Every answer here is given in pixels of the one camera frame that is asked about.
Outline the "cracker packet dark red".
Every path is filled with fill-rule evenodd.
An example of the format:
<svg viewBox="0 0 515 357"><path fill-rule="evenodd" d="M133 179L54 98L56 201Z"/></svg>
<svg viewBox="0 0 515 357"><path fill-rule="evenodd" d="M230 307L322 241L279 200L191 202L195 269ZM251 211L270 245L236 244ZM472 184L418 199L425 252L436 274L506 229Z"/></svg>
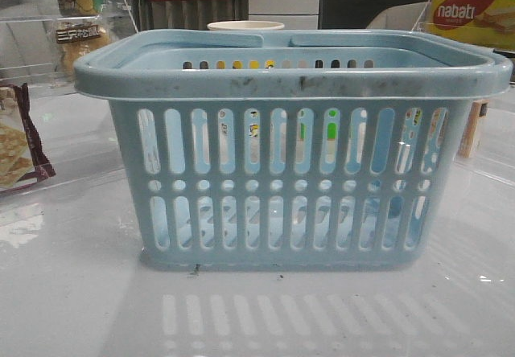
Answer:
<svg viewBox="0 0 515 357"><path fill-rule="evenodd" d="M1 86L1 193L31 187L56 175L30 115L28 86Z"/></svg>

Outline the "light blue plastic basket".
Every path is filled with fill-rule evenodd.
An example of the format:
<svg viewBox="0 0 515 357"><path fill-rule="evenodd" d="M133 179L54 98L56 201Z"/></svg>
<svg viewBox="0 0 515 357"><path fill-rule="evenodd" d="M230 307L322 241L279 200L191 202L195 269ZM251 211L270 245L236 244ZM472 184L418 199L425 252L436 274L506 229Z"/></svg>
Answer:
<svg viewBox="0 0 515 357"><path fill-rule="evenodd" d="M413 31L143 31L80 57L162 268L399 268L423 250L475 100L513 65ZM311 163L298 113L315 114ZM337 111L336 160L321 162Z"/></svg>

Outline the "beige small carton box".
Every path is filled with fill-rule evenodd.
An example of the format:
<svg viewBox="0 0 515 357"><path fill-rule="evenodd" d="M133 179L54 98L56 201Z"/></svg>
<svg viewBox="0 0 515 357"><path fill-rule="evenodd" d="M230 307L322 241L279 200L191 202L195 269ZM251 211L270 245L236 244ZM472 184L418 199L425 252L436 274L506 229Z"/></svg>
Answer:
<svg viewBox="0 0 515 357"><path fill-rule="evenodd" d="M489 100L486 99L472 102L457 153L461 158L473 157L479 148L488 103Z"/></svg>

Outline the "yellow popcorn paper cup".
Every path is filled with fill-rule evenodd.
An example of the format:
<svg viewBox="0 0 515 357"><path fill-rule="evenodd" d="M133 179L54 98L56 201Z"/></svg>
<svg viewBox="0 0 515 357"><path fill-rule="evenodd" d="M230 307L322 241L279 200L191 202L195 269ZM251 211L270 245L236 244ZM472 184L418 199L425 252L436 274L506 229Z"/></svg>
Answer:
<svg viewBox="0 0 515 357"><path fill-rule="evenodd" d="M277 31L283 30L285 25L270 21L237 20L209 23L207 27L210 31Z"/></svg>

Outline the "clear acrylic shelf left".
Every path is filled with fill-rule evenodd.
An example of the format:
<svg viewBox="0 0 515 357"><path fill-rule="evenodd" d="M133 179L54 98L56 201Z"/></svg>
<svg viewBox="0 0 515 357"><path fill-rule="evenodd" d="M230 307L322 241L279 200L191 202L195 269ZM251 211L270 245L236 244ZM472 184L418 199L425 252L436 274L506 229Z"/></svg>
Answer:
<svg viewBox="0 0 515 357"><path fill-rule="evenodd" d="M94 16L63 16L57 0L1 0L1 84L27 84L38 96L74 92L74 77L56 71L52 32L60 21L97 20L111 43L137 32L128 0L104 0Z"/></svg>

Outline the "rubiks cube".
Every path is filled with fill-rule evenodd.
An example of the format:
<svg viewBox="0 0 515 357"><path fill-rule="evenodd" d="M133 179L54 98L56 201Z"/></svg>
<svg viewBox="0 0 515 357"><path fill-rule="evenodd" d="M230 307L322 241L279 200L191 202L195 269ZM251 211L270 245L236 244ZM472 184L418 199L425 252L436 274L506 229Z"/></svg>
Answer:
<svg viewBox="0 0 515 357"><path fill-rule="evenodd" d="M323 119L324 132L319 142L321 144L321 162L325 166L332 165L336 160L337 116L337 111L330 109ZM315 114L311 109L299 111L295 147L295 162L299 165L308 166L311 163L314 120Z"/></svg>

